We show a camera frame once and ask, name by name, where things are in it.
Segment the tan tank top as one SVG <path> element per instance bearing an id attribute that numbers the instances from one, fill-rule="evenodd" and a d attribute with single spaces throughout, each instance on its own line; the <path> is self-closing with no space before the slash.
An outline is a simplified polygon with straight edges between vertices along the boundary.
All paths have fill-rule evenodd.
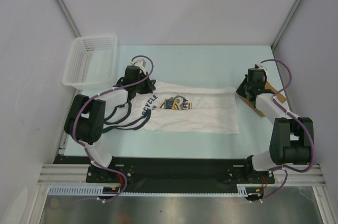
<path id="1" fill-rule="evenodd" d="M 269 94 L 274 94 L 277 90 L 267 81 L 266 83 L 265 83 L 265 90 L 268 90 L 269 91 Z M 245 104 L 247 104 L 252 110 L 254 110 L 255 111 L 255 113 L 257 113 L 260 117 L 265 117 L 265 114 L 261 111 L 261 110 L 259 110 L 259 109 L 257 109 L 256 107 L 254 107 L 254 105 L 252 104 L 252 103 L 250 103 L 249 101 L 246 101 L 246 100 L 244 100 L 244 98 L 242 98 L 242 97 L 240 97 L 241 98 L 241 100 L 245 103 Z M 283 96 L 282 94 L 278 94 L 277 95 L 277 99 L 283 104 L 283 103 L 285 103 L 286 102 L 286 97 L 285 96 Z"/>

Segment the white tank top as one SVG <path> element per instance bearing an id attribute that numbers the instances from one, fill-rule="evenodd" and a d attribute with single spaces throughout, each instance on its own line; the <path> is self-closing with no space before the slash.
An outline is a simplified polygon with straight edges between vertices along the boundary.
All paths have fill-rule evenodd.
<path id="1" fill-rule="evenodd" d="M 105 121 L 113 129 L 238 134 L 235 88 L 193 88 L 152 80 L 155 89 L 115 107 Z"/>

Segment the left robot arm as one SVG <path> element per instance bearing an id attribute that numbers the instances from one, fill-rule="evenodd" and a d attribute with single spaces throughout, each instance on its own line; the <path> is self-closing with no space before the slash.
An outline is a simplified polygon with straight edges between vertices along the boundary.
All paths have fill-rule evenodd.
<path id="1" fill-rule="evenodd" d="M 119 101 L 120 106 L 131 100 L 136 94 L 147 94 L 155 89 L 150 80 L 152 72 L 146 72 L 140 66 L 127 66 L 125 75 L 109 90 L 93 97 L 78 94 L 74 97 L 64 124 L 64 131 L 81 145 L 93 165 L 99 167 L 98 175 L 104 181 L 112 181 L 117 169 L 110 165 L 112 155 L 100 141 L 104 133 L 104 122 L 112 118 L 105 117 L 108 100 Z"/>

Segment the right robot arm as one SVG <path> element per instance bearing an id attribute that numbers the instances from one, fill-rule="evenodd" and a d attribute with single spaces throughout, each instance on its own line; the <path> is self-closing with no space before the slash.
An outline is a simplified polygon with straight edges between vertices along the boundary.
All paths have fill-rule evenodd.
<path id="1" fill-rule="evenodd" d="M 257 182 L 263 171 L 305 173 L 314 161 L 313 121 L 288 110 L 278 99 L 279 92 L 268 88 L 267 83 L 266 71 L 256 66 L 248 69 L 236 90 L 249 107 L 273 125 L 269 149 L 248 157 L 249 166 L 243 169 L 243 175 L 249 182 Z"/>

